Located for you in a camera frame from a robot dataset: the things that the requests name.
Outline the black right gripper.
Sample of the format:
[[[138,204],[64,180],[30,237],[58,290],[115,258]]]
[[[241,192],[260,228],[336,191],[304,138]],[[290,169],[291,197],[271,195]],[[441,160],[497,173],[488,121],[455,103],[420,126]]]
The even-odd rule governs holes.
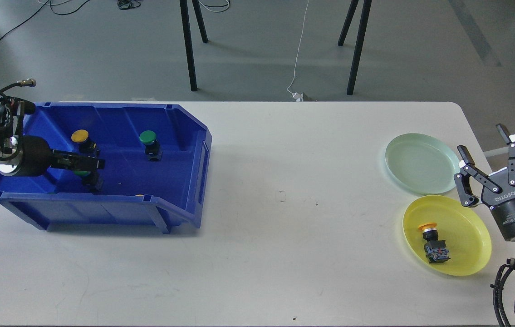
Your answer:
[[[515,134],[510,134],[503,124],[496,124],[503,141],[508,146],[508,165],[488,176],[476,167],[474,159],[464,145],[457,146],[461,160],[459,173],[455,174],[455,187],[464,207],[483,204],[489,207],[492,217],[504,240],[515,241]],[[482,185],[481,195],[475,195],[471,181]]]

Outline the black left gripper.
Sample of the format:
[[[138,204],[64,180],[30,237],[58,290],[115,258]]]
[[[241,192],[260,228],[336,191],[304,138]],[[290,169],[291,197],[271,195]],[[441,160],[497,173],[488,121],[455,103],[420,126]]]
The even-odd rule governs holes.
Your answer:
[[[13,136],[9,145],[15,157],[0,161],[0,173],[7,177],[37,177],[50,167],[92,174],[105,167],[104,159],[51,149],[45,139],[37,136]]]

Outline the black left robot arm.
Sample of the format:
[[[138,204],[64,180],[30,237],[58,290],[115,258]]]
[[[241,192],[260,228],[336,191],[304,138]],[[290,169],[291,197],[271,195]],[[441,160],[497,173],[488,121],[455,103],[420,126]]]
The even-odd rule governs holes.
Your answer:
[[[26,79],[0,89],[0,173],[8,177],[37,177],[49,168],[70,170],[84,186],[99,189],[103,183],[99,171],[105,161],[99,158],[100,151],[87,130],[79,129],[71,136],[79,145],[79,153],[53,149],[44,138],[24,134],[24,118],[34,114],[36,106],[5,92],[36,85],[34,79]]]

